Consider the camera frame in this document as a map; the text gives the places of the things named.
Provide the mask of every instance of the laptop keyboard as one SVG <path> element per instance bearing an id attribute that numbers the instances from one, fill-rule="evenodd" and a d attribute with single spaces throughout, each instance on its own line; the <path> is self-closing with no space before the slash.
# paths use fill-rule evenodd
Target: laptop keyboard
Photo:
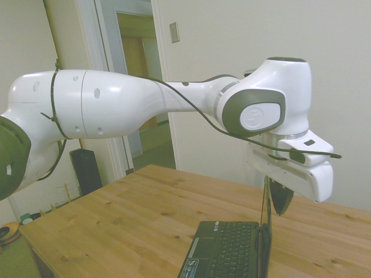
<path id="1" fill-rule="evenodd" d="M 220 222 L 208 278 L 248 277 L 251 222 Z"/>

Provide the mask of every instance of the black loudspeaker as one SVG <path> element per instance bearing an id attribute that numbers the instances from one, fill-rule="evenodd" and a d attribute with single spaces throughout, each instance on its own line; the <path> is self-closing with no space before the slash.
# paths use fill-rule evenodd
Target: black loudspeaker
<path id="1" fill-rule="evenodd" d="M 70 152 L 70 156 L 77 180 L 79 181 L 82 196 L 103 186 L 93 151 L 76 149 Z"/>

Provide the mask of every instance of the robot logo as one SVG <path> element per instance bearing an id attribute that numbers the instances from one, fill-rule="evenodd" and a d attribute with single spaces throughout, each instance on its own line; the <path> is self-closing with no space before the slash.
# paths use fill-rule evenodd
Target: robot logo
<path id="1" fill-rule="evenodd" d="M 249 127 L 257 127 L 262 123 L 264 119 L 264 113 L 259 108 L 251 108 L 246 111 L 246 125 Z"/>

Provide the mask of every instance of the laptop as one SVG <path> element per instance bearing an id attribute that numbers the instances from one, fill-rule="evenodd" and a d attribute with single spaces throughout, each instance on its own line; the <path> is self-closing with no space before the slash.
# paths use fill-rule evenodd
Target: laptop
<path id="1" fill-rule="evenodd" d="M 270 179 L 258 222 L 202 221 L 178 278 L 266 278 L 272 245 Z"/>

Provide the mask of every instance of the floor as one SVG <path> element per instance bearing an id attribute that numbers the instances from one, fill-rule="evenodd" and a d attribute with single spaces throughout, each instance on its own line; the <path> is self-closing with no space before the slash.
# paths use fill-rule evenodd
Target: floor
<path id="1" fill-rule="evenodd" d="M 149 164 L 175 169 L 173 145 L 167 143 L 133 158 L 134 169 L 139 170 Z"/>
<path id="2" fill-rule="evenodd" d="M 133 158 L 135 170 L 139 170 L 149 164 L 176 168 L 168 123 L 141 131 L 140 140 L 143 154 Z"/>
<path id="3" fill-rule="evenodd" d="M 24 236 L 2 246 L 0 254 L 1 278 L 41 278 Z"/>

